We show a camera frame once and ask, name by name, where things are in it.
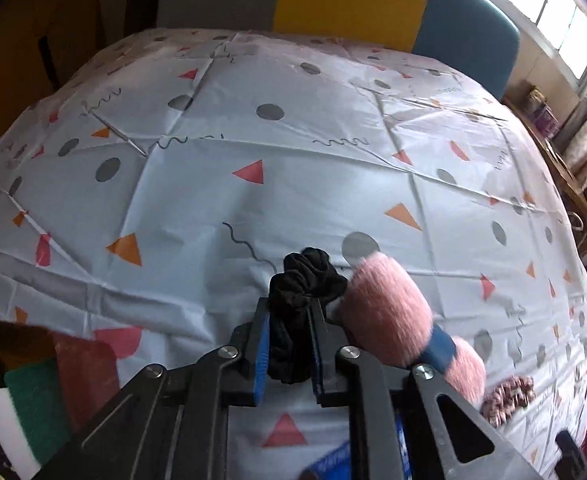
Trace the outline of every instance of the blue cushion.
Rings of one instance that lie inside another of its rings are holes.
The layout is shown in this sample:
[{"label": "blue cushion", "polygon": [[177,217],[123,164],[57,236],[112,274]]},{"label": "blue cushion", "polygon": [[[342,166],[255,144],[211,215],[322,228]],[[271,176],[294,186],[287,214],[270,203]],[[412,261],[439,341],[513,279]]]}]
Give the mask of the blue cushion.
[{"label": "blue cushion", "polygon": [[519,42],[516,26],[488,0],[427,0],[412,52],[448,64],[500,99]]}]

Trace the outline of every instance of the metal screw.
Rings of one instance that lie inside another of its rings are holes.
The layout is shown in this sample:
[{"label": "metal screw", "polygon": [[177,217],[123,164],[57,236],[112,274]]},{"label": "metal screw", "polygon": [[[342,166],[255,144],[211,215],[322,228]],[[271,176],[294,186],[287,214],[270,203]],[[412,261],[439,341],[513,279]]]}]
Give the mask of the metal screw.
[{"label": "metal screw", "polygon": [[418,365],[414,368],[414,374],[418,377],[422,377],[424,380],[429,381],[433,378],[433,369],[429,365]]},{"label": "metal screw", "polygon": [[218,355],[224,359],[233,359],[238,355],[238,349],[235,346],[223,346],[218,351]]},{"label": "metal screw", "polygon": [[147,365],[144,368],[144,373],[150,379],[158,379],[162,375],[162,366],[161,365]]},{"label": "metal screw", "polygon": [[343,346],[340,349],[340,355],[345,359],[358,359],[360,357],[360,350],[355,346]]}]

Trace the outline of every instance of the green scouring pad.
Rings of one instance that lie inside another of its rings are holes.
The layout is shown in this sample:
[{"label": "green scouring pad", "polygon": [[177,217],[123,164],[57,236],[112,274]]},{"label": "green scouring pad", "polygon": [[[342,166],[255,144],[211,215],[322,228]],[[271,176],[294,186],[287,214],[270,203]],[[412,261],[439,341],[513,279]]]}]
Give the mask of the green scouring pad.
[{"label": "green scouring pad", "polygon": [[27,443],[42,466],[72,434],[56,361],[49,359],[7,372],[5,384]]}]

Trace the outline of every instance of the window frame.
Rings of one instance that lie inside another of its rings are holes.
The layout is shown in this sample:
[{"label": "window frame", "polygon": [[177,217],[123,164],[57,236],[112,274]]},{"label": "window frame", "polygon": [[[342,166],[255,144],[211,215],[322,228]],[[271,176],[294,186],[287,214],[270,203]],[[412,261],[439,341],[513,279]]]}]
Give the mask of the window frame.
[{"label": "window frame", "polygon": [[538,29],[537,25],[540,22],[542,17],[542,12],[544,11],[544,7],[546,6],[549,0],[544,0],[542,4],[541,10],[538,13],[538,17],[535,22],[531,21],[527,16],[525,16],[512,2],[509,0],[489,0],[493,3],[498,9],[502,10],[507,17],[513,21],[516,27],[518,27],[521,31],[523,31],[527,36],[531,37],[532,40],[535,41],[536,44],[542,49],[542,51],[554,62],[556,67],[560,73],[565,77],[568,81],[571,88],[576,91],[576,93],[580,96],[582,91],[587,83],[587,67],[585,68],[585,72],[583,73],[582,77],[577,78],[573,71],[569,68],[567,63],[559,53],[559,48],[556,49],[554,46],[547,40],[544,34]]}]

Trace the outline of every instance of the bed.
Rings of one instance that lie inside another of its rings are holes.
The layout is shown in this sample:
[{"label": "bed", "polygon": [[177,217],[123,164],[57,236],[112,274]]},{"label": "bed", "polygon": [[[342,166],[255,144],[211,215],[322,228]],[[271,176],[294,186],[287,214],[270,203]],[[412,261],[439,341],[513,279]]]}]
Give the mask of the bed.
[{"label": "bed", "polygon": [[[382,251],[487,388],[531,375],[501,428],[549,476],[587,428],[587,275],[533,141],[442,62],[340,38],[146,30],[0,139],[0,319],[108,342],[121,384],[195,362],[251,319],[282,258],[350,276]],[[347,439],[310,384],[230,416],[231,480],[293,479]]]}]

